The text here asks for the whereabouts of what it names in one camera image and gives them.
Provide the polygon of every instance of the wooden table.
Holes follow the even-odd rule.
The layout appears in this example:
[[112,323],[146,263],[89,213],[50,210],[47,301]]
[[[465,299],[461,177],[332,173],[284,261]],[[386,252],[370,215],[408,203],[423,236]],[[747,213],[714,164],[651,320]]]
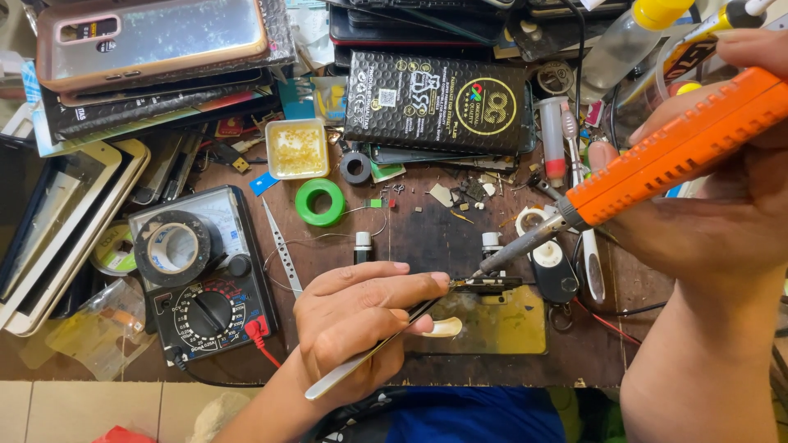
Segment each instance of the wooden table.
[[[249,155],[264,156],[264,145],[253,147]],[[524,180],[527,166],[541,161],[541,154],[522,158],[518,182]],[[332,164],[338,163],[339,150],[333,147]],[[201,173],[196,189],[203,190],[220,184],[234,184],[243,189],[251,208],[263,255],[273,251],[270,232],[262,200],[254,196],[248,183],[266,171],[266,166],[252,166],[244,175],[234,169],[216,164]],[[515,238],[514,223],[498,228],[501,222],[516,215],[524,206],[546,204],[548,199],[528,188],[516,192],[504,184],[504,195],[496,195],[484,210],[471,208],[463,213],[474,221],[460,220],[440,205],[431,195],[426,195],[436,183],[455,187],[465,177],[462,172],[454,179],[439,167],[407,166],[407,173],[389,184],[404,184],[405,191],[393,194],[396,207],[385,208],[388,216],[386,229],[374,237],[377,259],[408,262],[414,272],[443,270],[452,276],[470,275],[481,258],[481,233],[501,231],[504,244]],[[348,202],[348,209],[361,206],[363,199],[380,196],[383,184],[371,188],[368,184],[352,187],[342,180],[336,168],[329,179],[337,183]],[[282,181],[266,191],[263,196],[286,240],[306,239],[323,233],[353,234],[356,231],[376,232],[382,226],[381,213],[360,210],[345,215],[331,228],[317,228],[304,223],[296,213],[293,200],[302,181]],[[415,207],[424,211],[417,213]],[[571,250],[576,236],[562,234],[565,250]],[[296,271],[304,287],[317,275],[334,267],[353,262],[353,242],[347,237],[330,237],[305,244],[288,245]],[[614,244],[600,240],[600,257],[604,269],[608,298],[600,309],[621,311],[664,301],[672,292],[673,282],[664,275],[650,270]],[[269,265],[270,275],[286,284],[287,278],[277,255]],[[533,278],[526,260],[521,260],[509,275]],[[298,344],[296,324],[292,317],[295,301],[292,292],[272,285],[276,297],[281,329],[275,338],[266,341],[266,347],[279,359]],[[636,318],[613,318],[611,322],[635,337],[643,338],[658,311]],[[548,352],[545,355],[484,355],[484,356],[414,356],[406,360],[403,369],[392,383],[411,385],[587,385],[617,386],[626,367],[634,357],[637,347],[574,307],[574,325],[565,332],[548,331]],[[3,333],[0,336],[0,380],[91,380],[92,375],[77,361],[68,356],[55,355],[36,370],[29,370],[17,355],[22,343]],[[209,359],[192,362],[191,369],[203,376],[221,382],[264,382],[273,373],[273,365],[254,346],[246,346],[221,353]],[[161,345],[155,341],[118,378],[123,381],[186,382],[189,378],[175,368],[168,368],[162,358]]]

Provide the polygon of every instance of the hand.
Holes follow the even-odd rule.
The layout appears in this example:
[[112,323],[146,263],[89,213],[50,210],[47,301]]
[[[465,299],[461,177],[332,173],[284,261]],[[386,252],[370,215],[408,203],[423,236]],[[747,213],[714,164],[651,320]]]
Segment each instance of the hand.
[[[788,79],[788,31],[736,30],[719,34],[717,51],[726,62],[760,66]],[[630,138],[635,144],[720,84],[667,100]],[[597,170],[618,153],[609,143],[592,143]],[[735,156],[708,171],[699,199],[657,198],[626,210],[607,223],[621,245],[647,266],[679,279],[695,293],[731,294],[746,300],[750,285],[768,277],[782,285],[788,266],[788,121],[751,140]]]
[[[304,289],[293,308],[300,345],[291,354],[300,360],[304,392],[379,340],[406,328],[411,333],[433,329],[428,315],[408,327],[404,309],[445,295],[449,276],[407,275],[409,269],[407,263],[367,262],[329,271]],[[402,337],[397,337],[315,403],[330,411],[361,400],[396,374],[403,361]]]

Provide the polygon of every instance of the bubble wrap packaging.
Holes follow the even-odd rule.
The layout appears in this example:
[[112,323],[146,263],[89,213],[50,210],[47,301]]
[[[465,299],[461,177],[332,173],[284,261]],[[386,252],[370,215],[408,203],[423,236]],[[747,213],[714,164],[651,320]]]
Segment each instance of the bubble wrap packaging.
[[354,52],[347,140],[490,155],[516,155],[523,69],[474,61]]

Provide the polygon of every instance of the white tile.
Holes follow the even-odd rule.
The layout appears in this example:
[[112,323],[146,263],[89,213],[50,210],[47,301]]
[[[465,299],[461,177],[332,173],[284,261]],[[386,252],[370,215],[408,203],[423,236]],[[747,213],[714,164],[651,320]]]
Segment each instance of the white tile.
[[218,388],[201,383],[165,383],[162,391],[162,418],[158,424],[159,443],[186,443],[194,432],[197,415],[222,393],[234,392],[250,399],[257,389]]
[[26,443],[88,443],[115,425],[156,438],[161,383],[35,382]]
[[32,382],[0,382],[0,435],[3,443],[24,443]]

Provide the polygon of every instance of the plastic bottle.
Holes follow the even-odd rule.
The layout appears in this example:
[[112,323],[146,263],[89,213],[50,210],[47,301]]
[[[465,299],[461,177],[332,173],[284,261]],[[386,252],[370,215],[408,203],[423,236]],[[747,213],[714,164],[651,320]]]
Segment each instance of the plastic bottle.
[[567,173],[567,160],[563,156],[561,103],[568,100],[568,97],[552,97],[537,103],[545,146],[545,171],[554,188],[563,185],[563,176]]
[[582,78],[575,82],[580,87],[580,103],[602,99],[692,4],[693,0],[637,0],[583,58]]

